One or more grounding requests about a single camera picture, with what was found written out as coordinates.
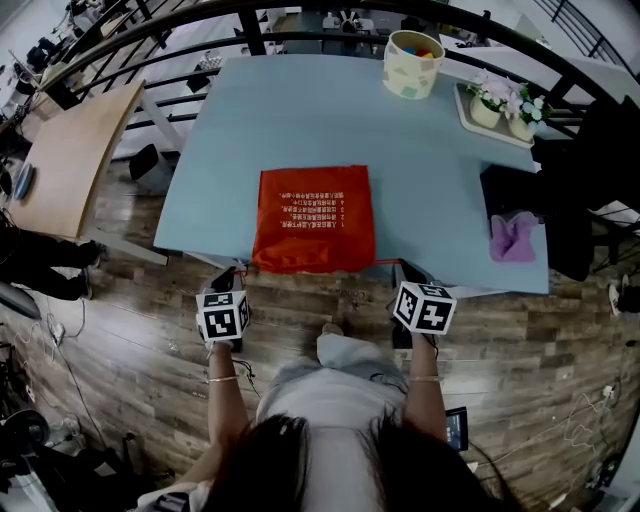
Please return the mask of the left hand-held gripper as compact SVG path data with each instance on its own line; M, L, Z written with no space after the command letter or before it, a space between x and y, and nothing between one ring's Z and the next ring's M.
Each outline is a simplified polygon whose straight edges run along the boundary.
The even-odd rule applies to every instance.
M246 279L235 275L236 267L219 269L208 279L208 289L196 296L196 323L206 349L228 345L232 353L240 353L243 336L250 321Z

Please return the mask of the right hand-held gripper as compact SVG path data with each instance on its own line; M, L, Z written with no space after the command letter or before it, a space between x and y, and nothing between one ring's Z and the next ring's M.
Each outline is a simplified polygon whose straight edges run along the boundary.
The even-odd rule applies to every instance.
M398 288L391 309L394 349L411 349L412 333L440 336L448 332L457 300L446 288L430 283L429 275L408 261L392 265L392 287Z

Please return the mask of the red drawstring bag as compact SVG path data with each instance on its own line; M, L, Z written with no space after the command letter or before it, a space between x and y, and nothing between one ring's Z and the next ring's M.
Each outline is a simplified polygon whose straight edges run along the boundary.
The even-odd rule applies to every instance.
M252 273L358 273L400 261L376 257L367 166L261 173Z

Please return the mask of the person's right forearm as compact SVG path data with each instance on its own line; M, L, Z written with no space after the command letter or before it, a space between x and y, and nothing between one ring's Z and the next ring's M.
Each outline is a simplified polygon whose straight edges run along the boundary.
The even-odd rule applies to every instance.
M430 338L412 333L412 359L404 418L419 431L442 442L447 441L446 413Z

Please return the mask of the person's left forearm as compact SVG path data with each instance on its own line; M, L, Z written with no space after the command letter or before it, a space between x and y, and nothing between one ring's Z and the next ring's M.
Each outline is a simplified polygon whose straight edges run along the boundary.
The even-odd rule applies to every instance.
M250 420L228 345L215 345L210 352L206 381L209 389L208 431L211 443L220 444L236 439Z

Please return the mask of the white table leg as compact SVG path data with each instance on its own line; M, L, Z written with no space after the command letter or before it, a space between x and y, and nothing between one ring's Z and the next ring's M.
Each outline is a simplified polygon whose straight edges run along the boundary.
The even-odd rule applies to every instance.
M238 261L231 257L188 251L185 251L184 254L217 268L238 267Z

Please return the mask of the person's light grey jeans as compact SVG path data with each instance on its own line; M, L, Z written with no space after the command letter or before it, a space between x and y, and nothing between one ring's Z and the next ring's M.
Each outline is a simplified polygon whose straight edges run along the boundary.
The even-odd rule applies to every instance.
M302 356L281 367L261 404L273 400L285 385L317 371L335 370L365 381L391 387L406 395L408 383L395 362L375 343L338 334L321 334L315 358Z

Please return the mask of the purple cloth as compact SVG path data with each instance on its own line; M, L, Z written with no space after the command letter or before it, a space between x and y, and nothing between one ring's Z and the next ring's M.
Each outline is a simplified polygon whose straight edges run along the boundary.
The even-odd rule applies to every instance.
M528 211L493 215L490 224L490 256L499 263L532 263L536 259L531 232L538 219Z

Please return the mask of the black box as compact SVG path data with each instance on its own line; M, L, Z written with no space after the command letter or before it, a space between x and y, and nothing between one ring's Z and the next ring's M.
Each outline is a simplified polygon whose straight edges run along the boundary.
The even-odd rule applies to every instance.
M529 212L538 218L552 213L541 179L534 172L490 165L480 174L487 218Z

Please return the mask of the dark grey trash bin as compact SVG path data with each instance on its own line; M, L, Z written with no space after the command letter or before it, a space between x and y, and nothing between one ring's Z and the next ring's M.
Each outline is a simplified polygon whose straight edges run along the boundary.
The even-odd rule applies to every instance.
M130 178L138 192L151 196L165 195L173 178L173 167L154 144L142 148L129 161Z

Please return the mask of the black tablet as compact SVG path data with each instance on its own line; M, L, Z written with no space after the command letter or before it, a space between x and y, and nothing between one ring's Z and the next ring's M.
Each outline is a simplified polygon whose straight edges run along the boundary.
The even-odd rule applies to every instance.
M445 413L448 445L457 452L467 451L469 447L467 408L448 409Z

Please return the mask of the white tray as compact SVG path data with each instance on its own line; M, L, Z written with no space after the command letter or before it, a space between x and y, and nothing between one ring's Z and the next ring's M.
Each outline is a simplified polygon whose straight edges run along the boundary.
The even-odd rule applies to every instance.
M534 145L534 141L524 141L516 137L510 130L509 122L501 115L498 118L498 122L494 128L487 128L478 124L471 117L471 101L474 95L466 90L466 85L462 82L457 82L453 85L454 101L457 107L459 120L461 125L472 133L487 136L522 149L531 149Z

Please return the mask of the cream pot with pink flowers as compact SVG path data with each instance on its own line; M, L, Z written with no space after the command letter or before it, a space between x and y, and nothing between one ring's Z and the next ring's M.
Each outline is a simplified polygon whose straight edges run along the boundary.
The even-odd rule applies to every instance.
M479 72L467 90L473 94L470 103L472 119L482 127L493 129L499 120L520 113L523 85L486 70Z

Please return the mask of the person's white shirt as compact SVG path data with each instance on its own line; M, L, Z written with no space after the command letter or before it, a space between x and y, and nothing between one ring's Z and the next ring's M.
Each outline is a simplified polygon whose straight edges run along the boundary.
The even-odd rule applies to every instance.
M365 452L372 422L402 405L395 386L305 365L281 369L257 409L308 423L308 476L302 512L382 512Z

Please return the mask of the cream pot with blue flowers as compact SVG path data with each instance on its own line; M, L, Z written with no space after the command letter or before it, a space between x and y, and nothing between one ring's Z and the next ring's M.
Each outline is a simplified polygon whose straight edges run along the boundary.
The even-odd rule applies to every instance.
M505 115L512 135L531 142L534 135L546 127L552 112L544 96L533 98L526 90L522 90L509 101Z

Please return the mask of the wooden side table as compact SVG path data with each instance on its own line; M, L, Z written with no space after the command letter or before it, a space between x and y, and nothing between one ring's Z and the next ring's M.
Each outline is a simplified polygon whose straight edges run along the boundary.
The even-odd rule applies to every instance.
M26 162L35 168L29 192L12 200L8 212L21 228L106 247L165 266L168 258L104 231L93 221L96 189L137 108L142 108L176 150L184 139L145 98L145 83L131 82L96 96L46 121Z

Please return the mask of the cream patterned bucket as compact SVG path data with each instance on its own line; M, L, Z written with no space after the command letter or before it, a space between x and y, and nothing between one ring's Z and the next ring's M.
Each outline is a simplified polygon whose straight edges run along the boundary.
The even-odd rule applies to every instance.
M423 48L434 53L434 59L420 58L403 48ZM435 84L445 50L435 38L416 31L392 32L384 51L383 84L393 94L410 100L426 99Z

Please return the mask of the grey office chair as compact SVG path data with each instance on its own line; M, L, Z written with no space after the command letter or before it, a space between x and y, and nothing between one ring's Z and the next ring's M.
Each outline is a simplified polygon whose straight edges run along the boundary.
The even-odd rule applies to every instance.
M0 281L0 304L28 319L42 319L40 309L29 293L3 281Z

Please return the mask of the black metal-legged desk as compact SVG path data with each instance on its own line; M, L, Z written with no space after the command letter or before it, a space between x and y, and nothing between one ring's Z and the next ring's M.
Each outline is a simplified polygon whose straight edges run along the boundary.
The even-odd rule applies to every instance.
M640 273L640 211L613 201L591 210L590 216L594 247L591 272L624 264L633 266L631 275Z

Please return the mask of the blue plate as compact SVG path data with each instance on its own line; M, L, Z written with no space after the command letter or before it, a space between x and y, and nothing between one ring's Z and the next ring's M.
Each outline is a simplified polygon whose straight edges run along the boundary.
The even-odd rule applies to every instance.
M22 201L29 194L37 169L31 163L25 163L13 183L12 200Z

